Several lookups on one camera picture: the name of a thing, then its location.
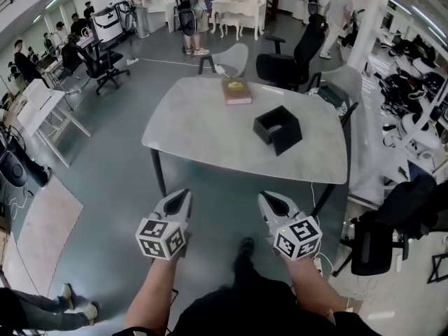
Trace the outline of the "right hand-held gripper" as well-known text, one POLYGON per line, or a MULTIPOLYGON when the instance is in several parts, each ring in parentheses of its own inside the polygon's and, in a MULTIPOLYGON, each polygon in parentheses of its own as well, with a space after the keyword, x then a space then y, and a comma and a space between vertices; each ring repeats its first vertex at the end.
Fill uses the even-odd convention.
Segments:
POLYGON ((258 206, 268 225, 268 241, 275 253, 298 260, 316 252, 323 233, 314 217, 299 213, 291 198, 262 191, 258 194, 258 206))

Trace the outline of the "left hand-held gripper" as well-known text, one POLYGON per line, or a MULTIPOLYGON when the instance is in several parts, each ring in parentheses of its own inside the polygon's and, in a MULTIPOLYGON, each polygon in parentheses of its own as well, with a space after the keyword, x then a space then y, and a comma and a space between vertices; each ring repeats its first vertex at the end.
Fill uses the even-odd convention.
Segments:
POLYGON ((182 189, 165 197, 162 209, 143 218, 135 237, 141 252, 150 258, 171 260, 187 244, 186 228, 193 206, 193 194, 182 189))

